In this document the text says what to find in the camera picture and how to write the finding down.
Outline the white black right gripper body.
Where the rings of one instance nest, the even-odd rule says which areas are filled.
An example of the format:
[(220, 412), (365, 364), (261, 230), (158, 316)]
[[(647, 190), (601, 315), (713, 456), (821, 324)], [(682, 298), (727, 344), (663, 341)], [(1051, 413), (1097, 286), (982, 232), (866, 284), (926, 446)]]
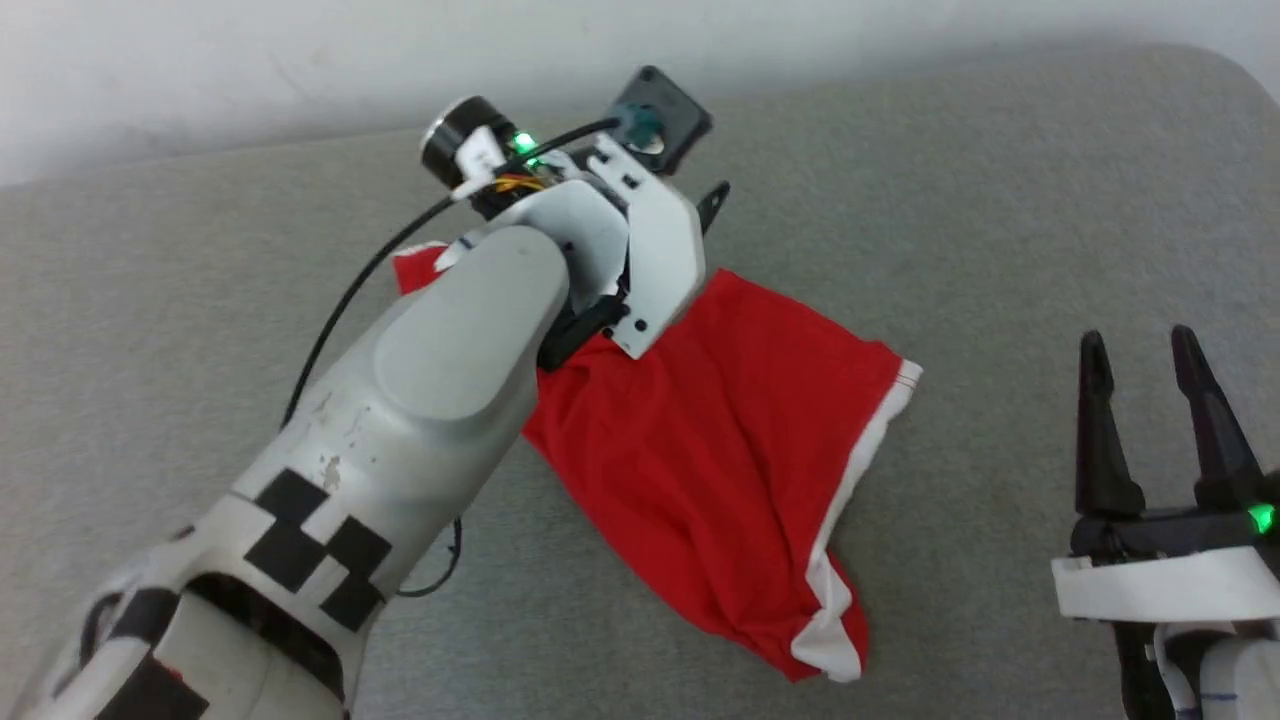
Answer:
[(1235, 623), (1277, 618), (1277, 509), (1076, 506), (1051, 573), (1065, 618)]

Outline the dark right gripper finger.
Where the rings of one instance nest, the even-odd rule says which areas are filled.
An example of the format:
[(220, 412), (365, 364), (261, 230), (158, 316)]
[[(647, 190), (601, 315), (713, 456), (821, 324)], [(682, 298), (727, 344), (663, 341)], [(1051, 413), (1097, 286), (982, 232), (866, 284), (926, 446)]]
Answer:
[(1132, 479), (1117, 433), (1114, 373), (1103, 336), (1085, 332), (1079, 352), (1075, 510), (1085, 518), (1138, 518), (1146, 497)]
[(1190, 409), (1196, 438), (1197, 505), (1226, 511), (1258, 503), (1265, 474), (1196, 332), (1178, 324), (1170, 345), (1178, 388)]

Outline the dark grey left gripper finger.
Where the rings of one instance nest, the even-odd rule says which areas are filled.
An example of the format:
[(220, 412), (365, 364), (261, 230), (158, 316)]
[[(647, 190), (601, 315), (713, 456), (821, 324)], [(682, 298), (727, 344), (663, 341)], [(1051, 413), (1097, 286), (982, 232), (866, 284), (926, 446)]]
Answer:
[(698, 219), (700, 232), (707, 236), (716, 222), (723, 205), (727, 202), (732, 184), (730, 181), (721, 181), (698, 201)]

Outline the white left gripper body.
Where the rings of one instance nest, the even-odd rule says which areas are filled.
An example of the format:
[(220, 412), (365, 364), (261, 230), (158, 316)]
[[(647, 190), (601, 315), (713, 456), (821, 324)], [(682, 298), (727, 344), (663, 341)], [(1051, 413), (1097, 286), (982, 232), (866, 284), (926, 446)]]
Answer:
[(563, 172), (559, 182), (470, 231), (468, 242), (524, 225), (557, 245), (570, 287), (552, 307), (540, 369), (563, 366), (596, 336), (640, 359), (704, 286), (699, 213), (608, 135), (594, 136), (582, 165)]

